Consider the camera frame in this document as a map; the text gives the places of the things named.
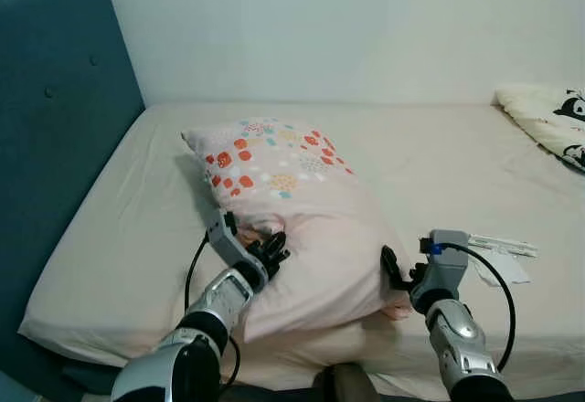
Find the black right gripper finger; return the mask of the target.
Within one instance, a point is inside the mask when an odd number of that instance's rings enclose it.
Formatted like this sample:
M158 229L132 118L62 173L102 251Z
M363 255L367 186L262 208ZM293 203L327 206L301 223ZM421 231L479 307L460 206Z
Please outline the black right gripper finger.
M402 279L401 271L398 267L396 252L388 245L384 245L380 251L381 269L385 273L386 280L392 290L404 290L405 281Z

